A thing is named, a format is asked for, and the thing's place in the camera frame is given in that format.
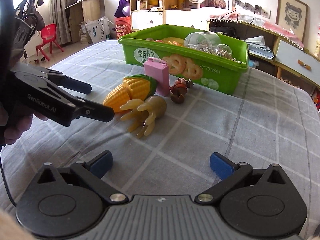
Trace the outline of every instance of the curtain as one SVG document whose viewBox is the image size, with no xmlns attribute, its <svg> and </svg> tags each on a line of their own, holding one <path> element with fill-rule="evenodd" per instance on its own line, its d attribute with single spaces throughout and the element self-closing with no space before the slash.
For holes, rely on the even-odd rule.
<svg viewBox="0 0 320 240">
<path fill-rule="evenodd" d="M 67 7 L 66 0 L 51 0 L 50 11 L 52 22 L 57 26 L 57 42 L 59 44 L 71 41 L 65 7 Z"/>
</svg>

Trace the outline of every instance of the red plastic chair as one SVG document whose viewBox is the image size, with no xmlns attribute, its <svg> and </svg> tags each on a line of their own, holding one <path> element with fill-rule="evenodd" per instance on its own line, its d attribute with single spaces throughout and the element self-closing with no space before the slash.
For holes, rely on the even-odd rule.
<svg viewBox="0 0 320 240">
<path fill-rule="evenodd" d="M 52 42 L 54 42 L 54 44 L 56 44 L 56 46 L 61 50 L 64 51 L 60 45 L 56 42 L 56 25 L 53 24 L 49 24 L 47 26 L 45 26 L 42 30 L 41 30 L 41 38 L 42 38 L 42 44 L 37 45 L 36 46 L 36 50 L 37 50 L 37 56 L 39 56 L 38 50 L 42 53 L 42 55 L 47 59 L 50 60 L 50 58 L 47 56 L 47 54 L 42 50 L 42 47 L 45 44 L 50 43 L 50 54 L 52 54 Z"/>
</svg>

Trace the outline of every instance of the red bucket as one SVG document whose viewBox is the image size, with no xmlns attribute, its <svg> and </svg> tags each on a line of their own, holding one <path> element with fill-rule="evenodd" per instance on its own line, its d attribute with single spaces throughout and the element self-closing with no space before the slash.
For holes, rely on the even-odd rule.
<svg viewBox="0 0 320 240">
<path fill-rule="evenodd" d="M 121 36 L 131 33 L 131 17 L 115 18 L 117 39 Z"/>
</svg>

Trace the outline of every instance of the human hand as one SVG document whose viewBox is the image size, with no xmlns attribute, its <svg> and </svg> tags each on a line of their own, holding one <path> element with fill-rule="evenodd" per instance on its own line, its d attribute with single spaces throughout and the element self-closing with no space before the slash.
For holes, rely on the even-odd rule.
<svg viewBox="0 0 320 240">
<path fill-rule="evenodd" d="M 4 143 L 8 145 L 14 144 L 21 137 L 23 132 L 29 130 L 32 124 L 33 115 L 43 121 L 48 120 L 47 117 L 38 112 L 34 112 L 27 106 L 19 107 L 20 118 L 15 125 L 9 125 L 4 130 Z M 8 119 L 8 113 L 0 103 L 0 126 L 7 125 Z"/>
</svg>

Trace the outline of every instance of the white cabinet door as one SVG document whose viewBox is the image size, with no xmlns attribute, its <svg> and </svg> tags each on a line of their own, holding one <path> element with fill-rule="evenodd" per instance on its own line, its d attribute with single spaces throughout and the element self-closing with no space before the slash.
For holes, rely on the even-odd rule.
<svg viewBox="0 0 320 240">
<path fill-rule="evenodd" d="M 207 19 L 202 19 L 195 11 L 166 10 L 165 23 L 204 31 L 207 30 Z"/>
<path fill-rule="evenodd" d="M 163 12 L 133 12 L 132 29 L 143 30 L 163 24 Z"/>
<path fill-rule="evenodd" d="M 302 50 L 290 45 L 285 41 L 280 41 L 275 60 L 289 68 L 299 72 L 314 83 L 320 85 L 320 62 Z M 301 66 L 298 60 L 310 66 L 310 70 Z"/>
</svg>

